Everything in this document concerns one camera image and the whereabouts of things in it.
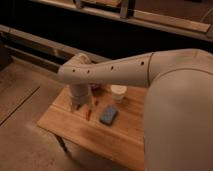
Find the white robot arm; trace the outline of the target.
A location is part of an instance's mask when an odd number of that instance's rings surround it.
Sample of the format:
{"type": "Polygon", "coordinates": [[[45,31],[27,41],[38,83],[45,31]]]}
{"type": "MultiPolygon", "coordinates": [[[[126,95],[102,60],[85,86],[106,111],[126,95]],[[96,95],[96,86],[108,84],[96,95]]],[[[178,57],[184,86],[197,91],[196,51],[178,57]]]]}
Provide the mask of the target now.
{"type": "Polygon", "coordinates": [[[79,53],[58,75],[77,104],[88,102],[90,83],[146,87],[145,171],[213,171],[212,53],[156,51],[97,64],[79,53]]]}

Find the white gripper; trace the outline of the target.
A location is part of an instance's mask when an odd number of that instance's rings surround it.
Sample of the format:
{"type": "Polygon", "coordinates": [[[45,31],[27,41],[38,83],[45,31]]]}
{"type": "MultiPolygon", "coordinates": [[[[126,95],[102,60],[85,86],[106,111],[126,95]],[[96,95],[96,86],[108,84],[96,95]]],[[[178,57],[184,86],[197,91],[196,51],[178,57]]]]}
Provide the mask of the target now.
{"type": "Polygon", "coordinates": [[[70,85],[70,98],[71,98],[71,112],[76,110],[76,105],[87,104],[89,109],[93,109],[91,101],[91,90],[88,84],[70,85]]]}

